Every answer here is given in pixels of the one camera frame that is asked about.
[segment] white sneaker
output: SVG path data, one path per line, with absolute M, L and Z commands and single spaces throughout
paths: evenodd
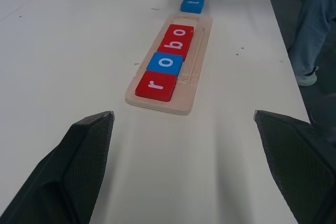
M 319 67 L 315 66 L 311 73 L 305 74 L 304 76 L 295 76 L 298 85 L 302 87 L 313 85 L 317 81 L 317 76 L 315 74 L 317 70 L 319 70 Z

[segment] white table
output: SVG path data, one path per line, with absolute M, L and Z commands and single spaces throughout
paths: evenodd
M 124 101 L 181 1 L 2 0 L 0 212 L 74 122 L 113 110 L 91 223 L 296 223 L 253 121 L 257 109 L 308 121 L 269 0 L 207 0 L 190 115 Z

